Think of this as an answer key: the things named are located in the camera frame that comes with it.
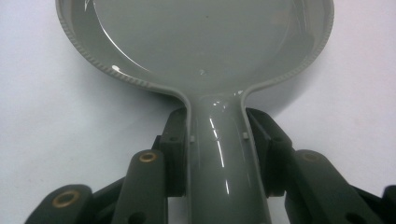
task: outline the white background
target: white background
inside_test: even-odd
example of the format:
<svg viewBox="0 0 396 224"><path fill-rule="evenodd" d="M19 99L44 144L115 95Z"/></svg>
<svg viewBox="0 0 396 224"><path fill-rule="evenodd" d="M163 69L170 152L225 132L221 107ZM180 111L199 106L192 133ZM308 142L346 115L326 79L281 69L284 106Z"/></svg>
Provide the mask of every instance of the white background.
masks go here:
<svg viewBox="0 0 396 224"><path fill-rule="evenodd" d="M396 184L395 9L394 0L337 0L328 45L303 72L309 87L275 116L296 149L324 154L350 184L378 196ZM266 97L255 93L247 106L274 115ZM97 191L121 178L181 106L87 63L54 1L2 0L0 223L24 222L61 186ZM269 201L275 224L289 223L282 200ZM170 223L186 223L183 202L170 204Z"/></svg>

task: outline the gray pan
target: gray pan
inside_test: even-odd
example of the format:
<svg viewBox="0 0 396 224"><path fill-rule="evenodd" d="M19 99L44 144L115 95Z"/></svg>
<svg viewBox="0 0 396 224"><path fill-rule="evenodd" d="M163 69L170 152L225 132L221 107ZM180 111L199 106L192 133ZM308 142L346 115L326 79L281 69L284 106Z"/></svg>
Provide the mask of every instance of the gray pan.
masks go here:
<svg viewBox="0 0 396 224"><path fill-rule="evenodd" d="M244 102L317 58L332 0L57 0L57 10L94 66L188 108L190 223L271 223Z"/></svg>

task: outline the white surface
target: white surface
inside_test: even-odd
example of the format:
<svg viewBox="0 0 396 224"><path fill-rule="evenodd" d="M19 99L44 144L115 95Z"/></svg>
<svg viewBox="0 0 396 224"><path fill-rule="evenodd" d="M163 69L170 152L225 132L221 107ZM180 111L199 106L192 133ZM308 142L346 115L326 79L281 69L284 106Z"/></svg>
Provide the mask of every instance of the white surface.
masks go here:
<svg viewBox="0 0 396 224"><path fill-rule="evenodd" d="M0 2L0 223L22 223L51 191L97 191L125 175L181 103L101 74L73 48L54 1ZM376 195L396 184L396 2L335 2L315 81L276 116L297 149L324 154ZM264 110L265 91L247 106ZM171 223L186 223L171 200ZM271 199L274 224L288 223Z"/></svg>

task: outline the gray plastic dish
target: gray plastic dish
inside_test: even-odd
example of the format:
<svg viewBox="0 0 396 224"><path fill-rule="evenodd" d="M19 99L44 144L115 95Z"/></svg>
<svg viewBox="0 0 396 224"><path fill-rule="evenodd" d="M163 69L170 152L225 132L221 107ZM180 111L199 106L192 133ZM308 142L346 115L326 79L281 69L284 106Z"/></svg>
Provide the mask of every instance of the gray plastic dish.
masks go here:
<svg viewBox="0 0 396 224"><path fill-rule="evenodd" d="M271 223L245 99L317 58L332 0L57 0L57 10L94 66L188 108L190 223Z"/></svg>

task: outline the hollow handle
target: hollow handle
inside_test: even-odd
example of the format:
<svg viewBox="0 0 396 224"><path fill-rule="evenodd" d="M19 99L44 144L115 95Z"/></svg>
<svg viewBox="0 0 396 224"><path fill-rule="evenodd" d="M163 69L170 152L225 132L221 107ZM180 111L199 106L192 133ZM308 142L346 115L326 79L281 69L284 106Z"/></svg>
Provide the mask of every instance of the hollow handle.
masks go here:
<svg viewBox="0 0 396 224"><path fill-rule="evenodd" d="M191 101L187 152L192 224L269 224L251 130L239 98Z"/></svg>

